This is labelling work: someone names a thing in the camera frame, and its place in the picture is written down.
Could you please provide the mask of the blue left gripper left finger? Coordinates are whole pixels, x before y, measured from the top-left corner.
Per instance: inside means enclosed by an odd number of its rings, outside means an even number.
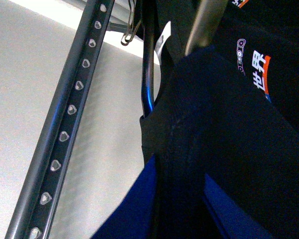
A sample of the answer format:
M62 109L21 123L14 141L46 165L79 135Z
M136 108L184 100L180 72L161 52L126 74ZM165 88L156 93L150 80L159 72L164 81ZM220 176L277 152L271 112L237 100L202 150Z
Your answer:
M156 187L155 156L152 156L122 202L91 238L148 239L151 231Z

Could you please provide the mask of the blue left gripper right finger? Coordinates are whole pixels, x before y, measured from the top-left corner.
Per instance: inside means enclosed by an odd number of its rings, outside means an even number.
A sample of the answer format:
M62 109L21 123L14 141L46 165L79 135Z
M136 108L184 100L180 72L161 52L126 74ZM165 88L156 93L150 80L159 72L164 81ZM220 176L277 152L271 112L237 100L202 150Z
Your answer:
M208 174L204 177L203 200L223 238L273 238L266 229L245 213Z

